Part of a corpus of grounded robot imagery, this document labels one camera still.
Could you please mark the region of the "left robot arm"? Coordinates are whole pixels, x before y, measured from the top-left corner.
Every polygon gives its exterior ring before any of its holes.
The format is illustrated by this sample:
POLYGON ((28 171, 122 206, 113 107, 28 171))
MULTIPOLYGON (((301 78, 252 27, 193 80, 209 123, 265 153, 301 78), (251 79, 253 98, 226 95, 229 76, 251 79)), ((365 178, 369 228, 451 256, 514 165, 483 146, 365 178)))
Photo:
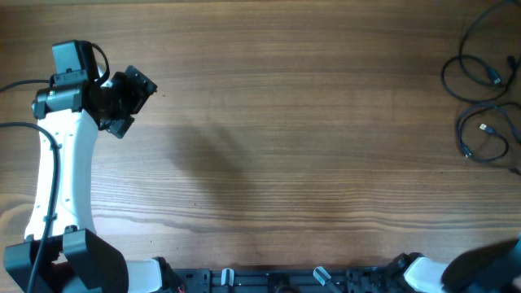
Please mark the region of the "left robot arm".
POLYGON ((100 72, 98 45, 71 40, 52 47, 56 74, 32 104, 40 135, 37 194, 20 244, 4 266, 26 292, 159 292, 156 259, 127 261, 94 228, 91 167, 101 131, 125 136, 156 85, 134 67, 100 72))

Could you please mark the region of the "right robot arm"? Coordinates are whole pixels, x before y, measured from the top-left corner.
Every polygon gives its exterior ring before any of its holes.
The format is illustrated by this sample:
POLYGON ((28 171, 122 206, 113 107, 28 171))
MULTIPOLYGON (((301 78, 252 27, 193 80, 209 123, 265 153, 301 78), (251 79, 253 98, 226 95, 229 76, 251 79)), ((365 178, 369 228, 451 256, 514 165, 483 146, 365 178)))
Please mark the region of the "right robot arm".
POLYGON ((520 293, 520 237, 466 251, 448 264, 402 254, 386 275, 406 292, 520 293))

